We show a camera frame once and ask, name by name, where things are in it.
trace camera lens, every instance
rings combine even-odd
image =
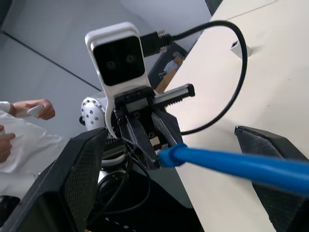
[[[106,63],[106,67],[110,70],[110,71],[114,71],[116,69],[116,63],[114,61],[108,61]]]
[[[128,55],[128,56],[126,57],[126,61],[127,61],[127,63],[129,63],[129,64],[133,64],[133,63],[135,63],[135,61],[136,61],[136,57],[135,57],[134,55]]]

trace cable connector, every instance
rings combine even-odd
[[[166,46],[170,46],[172,44],[172,39],[170,34],[153,32],[141,36],[140,42],[143,48],[144,57],[148,57],[160,53]]]

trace white camera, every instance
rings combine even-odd
[[[150,87],[139,32],[128,22],[90,31],[85,42],[107,98],[106,127],[116,138],[111,117],[116,95]]]

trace gray wall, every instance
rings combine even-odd
[[[205,0],[121,0],[131,12],[139,15],[157,31],[175,35],[200,24],[207,23],[211,14]],[[189,51],[200,33],[177,42]]]
[[[132,22],[141,35],[154,31],[119,0],[16,1],[4,30],[102,89],[84,36],[90,30],[124,21]],[[146,59],[148,71],[157,57]],[[3,34],[0,34],[0,83],[0,101],[50,99],[56,117],[49,121],[29,118],[29,121],[67,137],[85,130],[78,122],[80,104],[97,92]]]

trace white object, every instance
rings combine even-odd
[[[11,109],[11,104],[8,101],[0,101],[0,110],[9,113]]]
[[[240,47],[240,43],[239,41],[236,41],[232,44],[231,46],[231,51],[236,55],[238,56],[239,58],[242,59],[242,53],[241,53],[241,47]],[[249,48],[247,46],[247,54],[248,54],[248,57],[251,55],[251,52],[252,52],[252,49]]]
[[[44,106],[42,106],[42,105],[34,106],[27,111],[27,114],[36,117],[43,108],[44,108]]]
[[[105,127],[107,99],[104,92],[85,98],[81,111],[87,131]]]
[[[3,129],[2,131],[0,131],[0,136],[1,135],[5,135],[5,129]]]
[[[14,133],[11,155],[0,163],[0,196],[22,198],[45,168],[58,158],[69,139],[47,131],[0,108],[0,125],[6,133]]]
[[[221,7],[228,13],[247,2],[253,0],[223,0],[213,19],[226,18],[217,15]],[[254,55],[235,104],[210,128],[184,136],[188,146],[239,152],[234,129],[243,125],[284,136],[309,158],[308,8],[306,0],[280,0],[229,20]],[[230,100],[241,69],[227,48],[234,41],[229,29],[205,30],[169,84],[168,89],[188,82],[195,87],[195,97],[167,108],[182,131],[209,122]],[[177,171],[204,231],[275,232],[250,181],[190,164]]]
[[[112,112],[114,109],[115,95],[126,92],[128,90],[131,90],[137,87],[140,87],[140,86],[150,87],[150,83],[147,77],[147,73],[145,71],[142,76],[135,78],[133,80],[129,80],[129,81],[126,81],[126,82],[123,82],[123,83],[120,83],[114,86],[106,85],[103,82],[103,79],[99,71],[93,51],[94,51],[94,48],[99,45],[106,44],[112,41],[121,40],[121,39],[132,37],[132,36],[135,36],[138,39],[140,38],[139,32],[136,29],[136,27],[131,23],[125,22],[125,23],[120,23],[117,25],[91,31],[85,37],[85,42],[86,42],[88,52],[91,56],[92,62],[95,65],[99,80],[102,84],[104,93],[107,98],[107,107],[106,107],[106,112],[105,112],[106,127],[114,138],[117,138],[117,137],[112,129],[111,117],[112,117]]]

